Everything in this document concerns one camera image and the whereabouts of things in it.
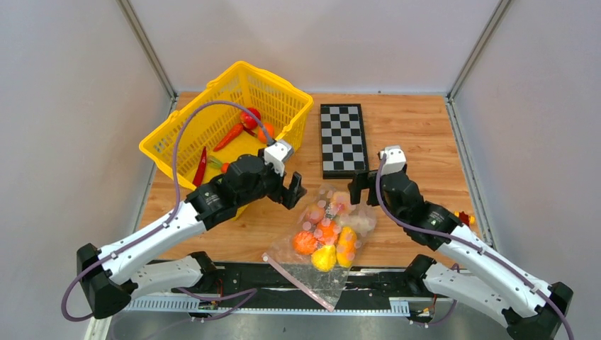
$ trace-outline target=gray floor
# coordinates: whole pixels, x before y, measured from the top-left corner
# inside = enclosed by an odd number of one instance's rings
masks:
[[[449,306],[446,302],[437,304],[437,314],[442,316]],[[170,312],[123,312],[115,319],[111,327],[114,327],[114,336],[118,340],[511,339],[499,324],[461,304],[446,324],[429,329],[409,325],[405,318],[398,317],[234,314],[204,324],[185,321],[157,333],[170,324],[189,318],[184,314]],[[113,340],[111,332],[107,340]]]

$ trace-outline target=white cable tie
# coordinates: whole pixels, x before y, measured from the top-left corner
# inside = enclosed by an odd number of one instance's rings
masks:
[[[541,289],[541,284],[540,283],[535,283],[534,287],[532,287],[532,289],[530,290],[530,292],[532,294],[536,294],[537,291],[539,291]]]

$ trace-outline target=orange toy fruit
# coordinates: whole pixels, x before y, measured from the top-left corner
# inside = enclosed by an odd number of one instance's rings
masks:
[[[301,255],[311,255],[318,248],[318,241],[312,232],[302,231],[294,235],[292,246]]]
[[[330,219],[323,219],[315,228],[314,235],[321,244],[332,245],[336,243],[338,233],[336,223]]]
[[[267,133],[269,133],[271,138],[275,138],[276,136],[274,136],[274,133],[275,133],[274,126],[269,123],[263,123],[263,125],[265,125],[265,130],[267,130]],[[267,137],[265,137],[265,134],[263,133],[263,129],[259,128],[259,134],[257,135],[257,138],[259,138],[259,141],[261,143],[267,144]]]
[[[325,209],[321,208],[319,205],[313,203],[309,205],[307,208],[307,213],[305,214],[305,219],[314,225],[319,223],[319,221],[323,220],[325,216]]]

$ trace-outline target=white wall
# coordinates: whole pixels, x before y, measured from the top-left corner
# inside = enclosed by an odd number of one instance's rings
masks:
[[[168,99],[115,1],[2,1],[0,46],[0,337],[81,339],[75,251],[133,230]]]
[[[601,334],[599,17],[599,1],[514,1],[457,98],[495,241],[574,289],[577,339]]]
[[[178,91],[237,60],[308,91],[451,88],[498,0],[131,0]]]

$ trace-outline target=red tomato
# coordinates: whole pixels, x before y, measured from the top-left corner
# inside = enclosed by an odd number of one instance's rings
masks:
[[[259,120],[261,120],[261,113],[256,108],[247,108],[248,111],[252,112]],[[257,127],[257,122],[245,111],[240,113],[240,122],[245,128],[252,130]]]

